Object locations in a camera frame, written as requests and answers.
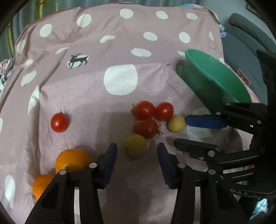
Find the deer print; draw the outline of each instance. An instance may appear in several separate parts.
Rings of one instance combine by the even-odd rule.
[[[74,55],[74,54],[71,55],[72,58],[71,58],[70,62],[68,63],[68,65],[71,66],[70,69],[73,67],[75,62],[80,62],[78,67],[80,67],[83,62],[85,62],[85,65],[87,64],[87,57],[88,56],[83,57],[83,58],[77,58],[77,56],[79,56],[79,55],[81,55],[81,53],[78,53],[77,55]]]

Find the wall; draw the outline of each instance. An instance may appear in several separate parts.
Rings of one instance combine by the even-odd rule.
[[[247,9],[245,0],[204,0],[202,6],[213,10],[218,15],[222,25],[227,23],[229,17],[236,12],[257,25],[276,43],[267,25],[258,16]]]

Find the green plastic container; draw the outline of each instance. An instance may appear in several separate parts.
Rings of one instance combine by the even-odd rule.
[[[225,103],[252,103],[240,79],[220,61],[195,49],[187,49],[185,55],[181,78],[211,114],[222,110]]]

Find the yellow fruit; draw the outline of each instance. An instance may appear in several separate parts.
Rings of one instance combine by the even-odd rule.
[[[89,155],[80,149],[67,149],[59,154],[55,161],[55,172],[62,169],[68,172],[78,171],[92,163]]]
[[[130,157],[139,157],[143,155],[147,148],[147,141],[141,135],[132,135],[125,141],[125,151]]]
[[[33,193],[38,200],[50,182],[53,180],[53,176],[49,174],[38,176],[33,182]]]
[[[168,130],[173,133],[178,133],[184,130],[186,122],[181,115],[174,115],[167,124]]]

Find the small round yellow fruit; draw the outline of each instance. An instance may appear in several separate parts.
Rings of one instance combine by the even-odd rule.
[[[141,135],[132,135],[124,143],[126,154],[130,157],[139,157],[147,150],[147,141]]]
[[[174,115],[167,124],[168,130],[173,133],[179,133],[186,127],[184,117],[181,115]]]

